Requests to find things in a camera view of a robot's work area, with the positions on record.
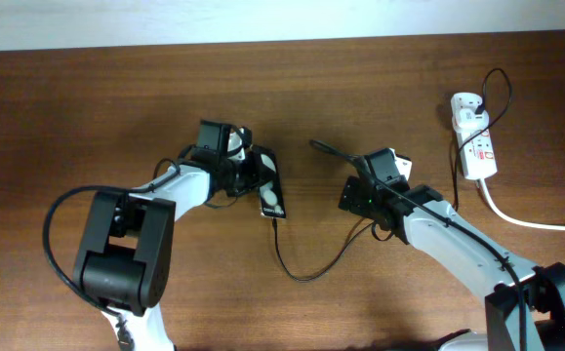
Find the black smartphone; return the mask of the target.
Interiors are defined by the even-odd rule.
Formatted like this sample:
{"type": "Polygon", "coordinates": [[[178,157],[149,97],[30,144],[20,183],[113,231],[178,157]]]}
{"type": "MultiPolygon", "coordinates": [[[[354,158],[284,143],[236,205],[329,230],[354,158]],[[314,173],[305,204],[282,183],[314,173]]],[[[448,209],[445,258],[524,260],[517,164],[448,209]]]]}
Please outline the black smartphone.
{"type": "Polygon", "coordinates": [[[286,208],[276,157],[271,149],[254,146],[252,149],[259,176],[259,198],[263,216],[286,218],[286,208]]]}

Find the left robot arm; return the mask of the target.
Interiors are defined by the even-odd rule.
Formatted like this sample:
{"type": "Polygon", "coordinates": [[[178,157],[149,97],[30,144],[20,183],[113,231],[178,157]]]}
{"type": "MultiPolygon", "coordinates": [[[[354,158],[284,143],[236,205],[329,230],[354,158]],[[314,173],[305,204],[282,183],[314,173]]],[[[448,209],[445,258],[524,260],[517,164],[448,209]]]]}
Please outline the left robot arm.
{"type": "Polygon", "coordinates": [[[174,227],[217,192],[230,197],[274,180],[274,156],[247,128],[203,121],[195,143],[137,188],[99,187],[75,259],[73,284],[101,309],[122,350],[172,350],[160,299],[174,227]]]}

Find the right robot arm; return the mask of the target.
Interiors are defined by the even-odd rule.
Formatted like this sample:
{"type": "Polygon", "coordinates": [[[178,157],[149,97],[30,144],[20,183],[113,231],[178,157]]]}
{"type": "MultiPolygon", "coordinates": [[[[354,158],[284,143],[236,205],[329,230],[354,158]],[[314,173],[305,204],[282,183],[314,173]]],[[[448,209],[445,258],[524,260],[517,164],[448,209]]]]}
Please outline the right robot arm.
{"type": "Polygon", "coordinates": [[[512,253],[466,222],[434,189],[411,188],[390,149],[344,159],[357,171],[340,206],[429,255],[484,305],[486,331],[444,338],[441,350],[565,350],[565,264],[512,253]]]}

